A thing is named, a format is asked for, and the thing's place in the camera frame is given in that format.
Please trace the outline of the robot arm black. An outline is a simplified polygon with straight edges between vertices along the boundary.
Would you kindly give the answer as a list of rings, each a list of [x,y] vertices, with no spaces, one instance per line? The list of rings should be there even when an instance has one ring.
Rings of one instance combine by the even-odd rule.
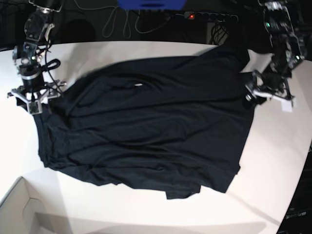
[[[63,0],[30,0],[36,10],[31,13],[24,25],[25,41],[22,46],[15,46],[12,60],[17,68],[22,85],[12,89],[7,96],[15,97],[17,106],[24,108],[31,115],[42,113],[43,103],[60,97],[63,92],[61,87],[67,85],[65,81],[55,80],[46,82],[43,74],[57,69],[61,62],[54,59],[46,61],[47,52],[52,46],[50,32],[55,27],[53,14],[61,11]]]
[[[258,4],[273,54],[264,71],[254,70],[251,80],[245,83],[246,100],[254,106],[277,100],[282,111],[290,113],[295,107],[295,96],[288,80],[307,56],[305,39],[309,32],[298,0],[260,0]]]

